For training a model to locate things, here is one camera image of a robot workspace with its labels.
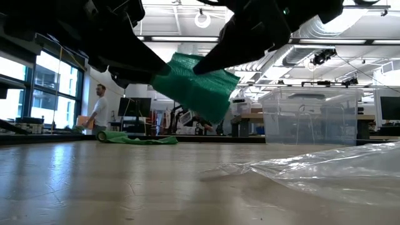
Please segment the large window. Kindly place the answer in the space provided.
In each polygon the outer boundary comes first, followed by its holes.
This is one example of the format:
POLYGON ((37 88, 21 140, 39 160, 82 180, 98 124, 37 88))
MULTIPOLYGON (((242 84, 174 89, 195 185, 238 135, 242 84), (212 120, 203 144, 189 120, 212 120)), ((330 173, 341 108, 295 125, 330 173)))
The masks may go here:
POLYGON ((0 51, 0 119, 42 119, 72 128, 81 112, 84 71, 49 51, 30 64, 0 51))

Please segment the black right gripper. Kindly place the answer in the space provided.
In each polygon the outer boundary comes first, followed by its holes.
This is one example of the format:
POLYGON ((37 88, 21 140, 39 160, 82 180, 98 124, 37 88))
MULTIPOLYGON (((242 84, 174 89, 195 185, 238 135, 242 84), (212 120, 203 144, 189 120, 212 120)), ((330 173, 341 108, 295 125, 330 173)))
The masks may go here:
POLYGON ((219 33, 218 44, 194 67, 195 74, 256 61, 265 51, 288 43, 292 33, 314 17, 324 24, 343 12, 344 0, 227 0, 234 16, 219 33))

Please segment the black monitor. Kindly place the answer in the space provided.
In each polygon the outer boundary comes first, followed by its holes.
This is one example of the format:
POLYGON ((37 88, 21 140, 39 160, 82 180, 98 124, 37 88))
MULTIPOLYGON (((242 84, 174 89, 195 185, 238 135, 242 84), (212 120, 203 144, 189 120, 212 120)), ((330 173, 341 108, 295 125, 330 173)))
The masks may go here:
POLYGON ((119 102, 118 116, 145 117, 150 116, 151 98, 122 97, 119 102))
POLYGON ((383 120, 400 120, 400 97, 380 97, 383 120))

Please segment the wooden workbench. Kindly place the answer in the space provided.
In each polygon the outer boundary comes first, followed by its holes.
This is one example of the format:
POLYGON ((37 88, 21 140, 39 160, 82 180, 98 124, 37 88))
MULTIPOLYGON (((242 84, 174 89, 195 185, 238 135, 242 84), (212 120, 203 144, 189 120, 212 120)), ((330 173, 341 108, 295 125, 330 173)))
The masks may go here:
POLYGON ((251 125, 263 125, 263 115, 261 113, 247 113, 234 116, 231 119, 231 134, 232 137, 246 138, 250 135, 251 125))

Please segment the white machine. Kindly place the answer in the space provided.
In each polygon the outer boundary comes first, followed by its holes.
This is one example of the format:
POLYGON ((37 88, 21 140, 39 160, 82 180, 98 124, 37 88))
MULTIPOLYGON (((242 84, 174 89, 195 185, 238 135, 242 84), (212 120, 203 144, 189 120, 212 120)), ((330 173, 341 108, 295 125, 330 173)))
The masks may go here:
POLYGON ((251 113, 252 101, 248 97, 235 97, 230 99, 230 108, 233 116, 251 113))

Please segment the black aluminium table frame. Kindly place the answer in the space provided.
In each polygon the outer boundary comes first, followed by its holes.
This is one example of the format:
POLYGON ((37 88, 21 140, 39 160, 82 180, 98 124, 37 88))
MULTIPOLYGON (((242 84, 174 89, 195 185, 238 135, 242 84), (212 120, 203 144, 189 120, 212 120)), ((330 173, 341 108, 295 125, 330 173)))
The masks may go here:
MULTIPOLYGON (((227 136, 176 136, 184 143, 266 143, 264 137, 227 137, 227 136)), ((16 144, 61 143, 73 141, 94 141, 94 135, 84 134, 31 134, 31 135, 0 135, 0 146, 16 144)))

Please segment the teal elastic bandage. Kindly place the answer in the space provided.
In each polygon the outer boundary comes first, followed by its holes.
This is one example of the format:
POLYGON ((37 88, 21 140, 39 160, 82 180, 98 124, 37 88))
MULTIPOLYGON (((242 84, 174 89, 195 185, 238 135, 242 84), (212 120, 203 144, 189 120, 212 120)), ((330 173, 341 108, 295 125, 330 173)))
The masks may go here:
POLYGON ((193 67, 201 59, 197 55, 174 53, 167 63, 171 70, 155 76, 151 85, 205 120, 220 123, 230 107, 229 98, 239 78, 223 69, 196 75, 193 67))

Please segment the light green elastic bandage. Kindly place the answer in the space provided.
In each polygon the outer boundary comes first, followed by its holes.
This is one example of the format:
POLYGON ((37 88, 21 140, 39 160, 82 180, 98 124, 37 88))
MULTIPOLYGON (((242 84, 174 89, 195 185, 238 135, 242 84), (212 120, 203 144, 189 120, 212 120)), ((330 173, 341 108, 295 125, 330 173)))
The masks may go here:
POLYGON ((96 134, 96 139, 101 143, 116 144, 134 144, 134 145, 169 145, 177 144, 178 140, 174 137, 165 137, 162 139, 131 139, 125 132, 117 131, 100 131, 96 134))

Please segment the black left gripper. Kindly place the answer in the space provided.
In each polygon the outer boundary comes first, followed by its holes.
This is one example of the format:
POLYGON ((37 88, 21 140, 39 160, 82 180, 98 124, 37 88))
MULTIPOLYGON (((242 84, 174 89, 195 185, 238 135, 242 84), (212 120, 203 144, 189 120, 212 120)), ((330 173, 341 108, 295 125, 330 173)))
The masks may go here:
POLYGON ((84 54, 98 71, 108 70, 120 88, 149 84, 171 71, 133 32, 144 17, 141 0, 62 0, 62 8, 68 32, 62 44, 84 54))

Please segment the black ceiling rail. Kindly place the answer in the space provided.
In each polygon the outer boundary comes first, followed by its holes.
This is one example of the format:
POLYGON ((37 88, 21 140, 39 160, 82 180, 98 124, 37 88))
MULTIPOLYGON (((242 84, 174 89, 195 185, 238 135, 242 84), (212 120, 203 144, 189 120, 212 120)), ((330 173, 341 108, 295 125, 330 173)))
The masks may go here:
POLYGON ((341 82, 335 82, 335 81, 304 81, 301 83, 301 87, 304 87, 305 85, 312 85, 312 86, 325 86, 325 87, 331 87, 331 86, 344 86, 345 88, 348 88, 349 86, 355 86, 358 85, 358 79, 356 77, 352 77, 350 79, 343 80, 341 82))

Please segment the person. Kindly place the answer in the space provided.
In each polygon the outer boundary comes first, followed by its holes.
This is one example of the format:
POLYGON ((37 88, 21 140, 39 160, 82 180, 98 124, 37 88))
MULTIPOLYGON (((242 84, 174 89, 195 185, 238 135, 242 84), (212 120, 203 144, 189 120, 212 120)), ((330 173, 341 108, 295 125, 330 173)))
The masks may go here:
POLYGON ((108 120, 108 101, 104 97, 106 87, 102 84, 98 84, 96 87, 96 94, 99 97, 89 119, 83 124, 85 128, 88 128, 92 124, 92 134, 96 135, 101 131, 105 131, 107 128, 108 120))

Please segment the silver ventilation duct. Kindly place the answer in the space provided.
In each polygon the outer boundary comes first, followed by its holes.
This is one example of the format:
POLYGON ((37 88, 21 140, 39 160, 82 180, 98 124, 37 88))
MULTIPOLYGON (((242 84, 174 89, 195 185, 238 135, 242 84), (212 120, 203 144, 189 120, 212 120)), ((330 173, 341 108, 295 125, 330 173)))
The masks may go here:
POLYGON ((282 65, 285 67, 293 67, 303 62, 310 55, 326 49, 335 49, 334 46, 317 46, 317 45, 294 45, 294 47, 284 56, 282 65))

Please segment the clear plastic bag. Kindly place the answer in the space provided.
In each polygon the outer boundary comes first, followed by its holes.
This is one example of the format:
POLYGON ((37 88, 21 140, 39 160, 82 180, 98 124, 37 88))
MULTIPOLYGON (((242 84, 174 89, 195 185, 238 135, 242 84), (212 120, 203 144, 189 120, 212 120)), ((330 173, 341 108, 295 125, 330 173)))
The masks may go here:
POLYGON ((400 206, 400 141, 341 147, 289 158, 226 163, 202 178, 254 172, 287 188, 347 203, 400 206))

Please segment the orange folder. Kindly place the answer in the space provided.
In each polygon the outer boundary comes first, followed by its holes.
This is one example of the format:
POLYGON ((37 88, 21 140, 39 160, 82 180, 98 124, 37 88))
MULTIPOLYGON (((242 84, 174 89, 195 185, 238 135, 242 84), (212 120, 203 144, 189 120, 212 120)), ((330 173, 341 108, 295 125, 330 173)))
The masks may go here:
POLYGON ((85 129, 93 129, 94 122, 91 121, 87 126, 84 126, 85 123, 90 119, 89 116, 79 115, 77 117, 76 126, 83 127, 85 129))

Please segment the clear plastic storage box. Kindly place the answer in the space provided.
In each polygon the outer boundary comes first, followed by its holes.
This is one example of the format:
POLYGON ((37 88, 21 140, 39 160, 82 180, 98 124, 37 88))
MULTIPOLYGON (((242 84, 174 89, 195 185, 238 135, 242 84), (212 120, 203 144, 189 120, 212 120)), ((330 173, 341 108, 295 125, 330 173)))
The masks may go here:
POLYGON ((354 146, 360 89, 280 87, 259 98, 267 143, 354 146))

